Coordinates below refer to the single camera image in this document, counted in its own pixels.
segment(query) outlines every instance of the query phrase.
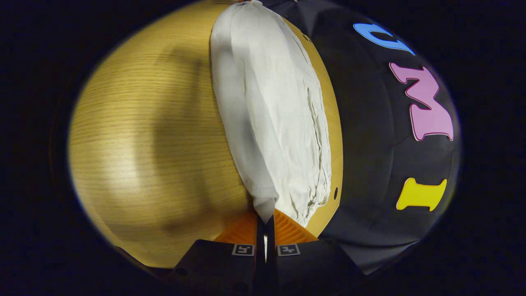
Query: blue letter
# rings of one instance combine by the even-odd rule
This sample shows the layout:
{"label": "blue letter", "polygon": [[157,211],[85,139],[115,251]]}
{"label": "blue letter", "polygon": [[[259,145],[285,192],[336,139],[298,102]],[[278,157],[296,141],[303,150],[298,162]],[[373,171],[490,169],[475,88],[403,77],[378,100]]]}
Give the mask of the blue letter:
{"label": "blue letter", "polygon": [[393,48],[395,50],[403,50],[406,52],[410,52],[412,55],[415,55],[412,50],[410,50],[404,43],[400,42],[399,40],[396,41],[387,41],[382,40],[374,37],[371,32],[378,32],[378,33],[384,33],[392,37],[392,35],[387,32],[386,30],[382,29],[381,27],[377,25],[369,25],[369,24],[354,24],[353,26],[355,30],[360,33],[363,37],[367,38],[369,41],[374,42],[380,46],[387,47],[387,48]]}

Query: hole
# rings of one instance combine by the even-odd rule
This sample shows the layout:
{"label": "hole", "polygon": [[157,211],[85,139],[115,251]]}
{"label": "hole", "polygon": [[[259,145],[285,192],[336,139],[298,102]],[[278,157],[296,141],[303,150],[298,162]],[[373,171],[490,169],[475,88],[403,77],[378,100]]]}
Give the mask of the hole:
{"label": "hole", "polygon": [[185,277],[188,275],[188,270],[184,268],[176,268],[175,273],[177,273],[177,275],[181,275],[182,277]]}
{"label": "hole", "polygon": [[246,293],[248,292],[248,285],[245,283],[235,283],[234,291],[238,293]]}
{"label": "hole", "polygon": [[308,42],[312,43],[312,40],[309,37],[307,37],[307,35],[303,34],[303,38],[305,38],[305,40],[307,40]]}

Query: yellow letter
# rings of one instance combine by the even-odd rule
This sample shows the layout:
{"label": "yellow letter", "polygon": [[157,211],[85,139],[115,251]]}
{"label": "yellow letter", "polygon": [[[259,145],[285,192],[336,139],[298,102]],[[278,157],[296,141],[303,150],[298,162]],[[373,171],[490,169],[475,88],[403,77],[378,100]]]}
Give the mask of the yellow letter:
{"label": "yellow letter", "polygon": [[398,210],[403,210],[407,206],[428,206],[431,212],[437,207],[442,195],[446,190],[448,180],[444,179],[440,185],[417,184],[414,178],[409,178],[403,185],[402,193],[396,204]]}

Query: black fabric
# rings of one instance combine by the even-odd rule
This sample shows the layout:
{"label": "black fabric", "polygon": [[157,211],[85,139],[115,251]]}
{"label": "black fabric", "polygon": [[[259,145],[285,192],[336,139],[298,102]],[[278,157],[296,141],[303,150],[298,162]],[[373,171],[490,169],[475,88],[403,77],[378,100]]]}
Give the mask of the black fabric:
{"label": "black fabric", "polygon": [[[384,40],[400,40],[385,26],[346,8],[330,8],[318,2],[314,25],[305,23],[299,0],[269,5],[269,8],[308,35],[329,73],[338,102],[343,137],[343,184],[340,207],[321,238],[338,240],[365,273],[386,264],[408,246],[426,236],[447,209],[456,187],[461,134],[453,101],[440,76],[418,52],[377,45],[352,27],[355,23],[377,24],[390,32],[373,33]],[[435,100],[450,114],[454,141],[445,135],[426,136],[416,141],[412,133],[409,106],[421,103],[406,96],[416,81],[400,83],[389,68],[426,67],[439,84]],[[448,180],[446,191],[433,210],[396,204],[407,178],[419,184],[438,185]]]}

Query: white cloth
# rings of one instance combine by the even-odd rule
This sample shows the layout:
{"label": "white cloth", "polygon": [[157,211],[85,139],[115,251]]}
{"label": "white cloth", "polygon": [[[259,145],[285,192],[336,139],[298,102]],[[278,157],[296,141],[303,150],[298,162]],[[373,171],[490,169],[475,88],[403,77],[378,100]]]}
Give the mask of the white cloth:
{"label": "white cloth", "polygon": [[229,6],[210,38],[212,79],[230,151],[254,208],[307,226],[330,194],[320,82],[281,16],[257,0]]}

